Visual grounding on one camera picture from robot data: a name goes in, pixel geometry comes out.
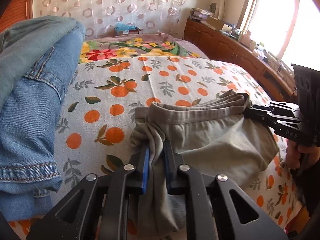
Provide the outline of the right hand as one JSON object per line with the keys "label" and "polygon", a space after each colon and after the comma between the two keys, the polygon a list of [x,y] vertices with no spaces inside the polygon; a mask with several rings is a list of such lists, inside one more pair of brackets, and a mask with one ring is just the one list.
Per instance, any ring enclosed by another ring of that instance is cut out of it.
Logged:
{"label": "right hand", "polygon": [[310,168],[315,165],[315,163],[319,162],[319,147],[315,145],[306,147],[299,145],[294,141],[287,140],[286,163],[290,169],[296,170],[300,168],[299,159],[304,154],[309,154],[306,168]]}

